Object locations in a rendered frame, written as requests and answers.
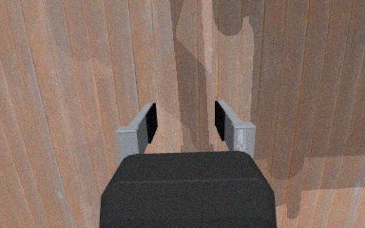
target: wood surface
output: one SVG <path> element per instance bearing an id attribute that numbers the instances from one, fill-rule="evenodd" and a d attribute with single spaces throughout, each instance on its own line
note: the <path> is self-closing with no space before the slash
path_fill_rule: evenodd
<path id="1" fill-rule="evenodd" d="M 0 227 L 98 227 L 115 132 L 146 153 L 257 127 L 279 227 L 365 227 L 365 0 L 0 0 Z"/>

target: wooden floor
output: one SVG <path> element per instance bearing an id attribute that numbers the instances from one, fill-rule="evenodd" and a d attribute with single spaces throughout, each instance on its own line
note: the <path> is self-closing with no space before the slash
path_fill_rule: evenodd
<path id="1" fill-rule="evenodd" d="M 115 132 L 146 153 L 257 127 L 279 227 L 365 227 L 365 0 L 0 0 L 0 227 L 98 227 Z"/>

